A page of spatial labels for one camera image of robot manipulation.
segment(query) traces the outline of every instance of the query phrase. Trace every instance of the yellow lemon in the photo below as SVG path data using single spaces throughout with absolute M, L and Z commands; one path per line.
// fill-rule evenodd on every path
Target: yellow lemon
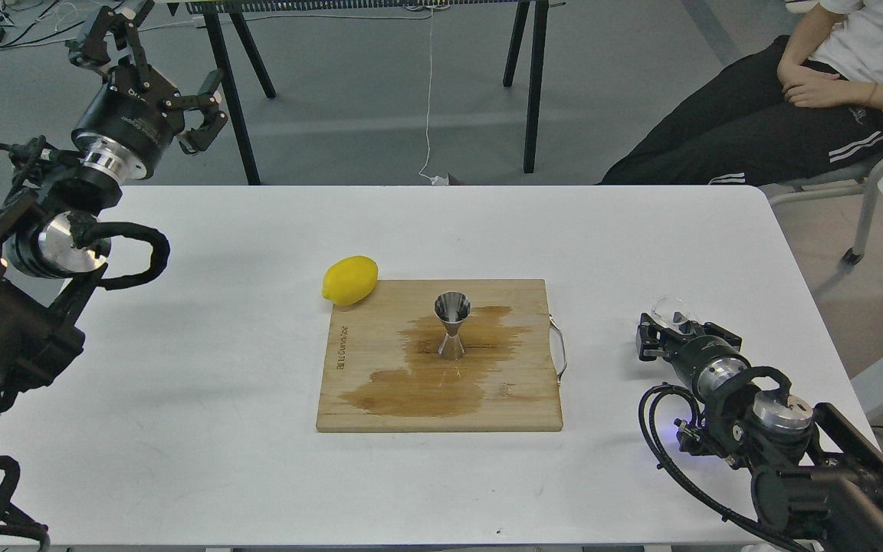
M 322 297 L 345 307 L 367 297 L 377 285 L 377 263 L 363 255 L 329 266 L 322 279 Z

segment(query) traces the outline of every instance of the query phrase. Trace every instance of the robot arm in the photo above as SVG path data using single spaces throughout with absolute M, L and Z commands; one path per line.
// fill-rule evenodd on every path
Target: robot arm
M 660 467 L 725 521 L 775 546 L 806 551 L 795 539 L 809 539 L 833 552 L 883 552 L 883 454 L 833 405 L 812 408 L 789 392 L 781 371 L 751 366 L 739 336 L 680 314 L 658 318 L 641 315 L 638 357 L 666 360 L 684 384 L 655 387 L 640 402 L 642 435 Z M 757 378 L 778 387 L 763 390 Z M 653 419 L 655 404 L 667 395 L 686 399 L 693 413 L 689 422 L 676 420 L 681 452 L 717 455 L 751 473 L 757 521 L 716 503 L 673 464 Z M 840 451 L 823 450 L 821 431 Z M 812 465 L 800 465 L 803 457 Z
M 174 136 L 185 153 L 206 150 L 225 125 L 211 72 L 200 91 L 184 97 L 148 64 L 137 25 L 152 9 L 101 8 L 84 32 L 70 41 L 70 60 L 102 77 L 101 89 L 71 133 L 76 150 L 60 150 L 38 137 L 27 144 L 0 143 L 14 167 L 11 189 L 0 208 L 0 412 L 18 394 L 52 384 L 84 350 L 74 325 L 97 288 L 125 289 L 159 276 L 169 259 L 160 232 L 130 222 L 99 222 L 116 205 L 128 179 L 154 174 Z M 106 38 L 118 54 L 112 62 Z M 199 128 L 186 130 L 183 114 L 199 111 Z M 148 242 L 150 266 L 138 274 L 104 278 L 111 238 Z M 45 307 L 5 277 L 6 267 L 40 278 L 67 279 L 60 296 Z M 0 457 L 0 534 L 34 538 L 45 547 L 45 525 L 11 503 L 18 464 Z

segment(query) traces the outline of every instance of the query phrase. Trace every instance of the liquid stain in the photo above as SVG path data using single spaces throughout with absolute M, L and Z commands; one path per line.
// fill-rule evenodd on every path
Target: liquid stain
M 465 356 L 445 360 L 438 346 L 445 329 L 434 314 L 409 321 L 404 336 L 406 367 L 379 370 L 370 381 L 340 395 L 348 404 L 372 415 L 404 417 L 463 416 L 479 411 L 486 397 L 484 381 L 511 360 L 524 326 L 505 326 L 510 307 L 474 308 L 459 329 Z M 498 392 L 507 396 L 506 385 Z

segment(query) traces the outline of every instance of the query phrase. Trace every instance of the metal jigger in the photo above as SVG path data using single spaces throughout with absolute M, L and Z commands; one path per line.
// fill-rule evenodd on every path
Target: metal jigger
M 465 354 L 462 339 L 459 339 L 458 328 L 472 311 L 472 304 L 465 294 L 445 292 L 435 299 L 435 315 L 445 325 L 445 341 L 438 347 L 442 359 L 459 360 Z

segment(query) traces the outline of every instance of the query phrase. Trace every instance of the metal wire handle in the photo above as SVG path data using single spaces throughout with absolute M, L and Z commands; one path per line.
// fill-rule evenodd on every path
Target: metal wire handle
M 557 373 L 557 385 L 560 385 L 561 376 L 564 375 L 564 370 L 567 370 L 567 349 L 564 348 L 564 332 L 561 331 L 560 326 L 554 321 L 553 315 L 548 314 L 547 318 L 550 319 L 550 329 L 557 332 L 558 338 L 561 339 L 561 370 Z

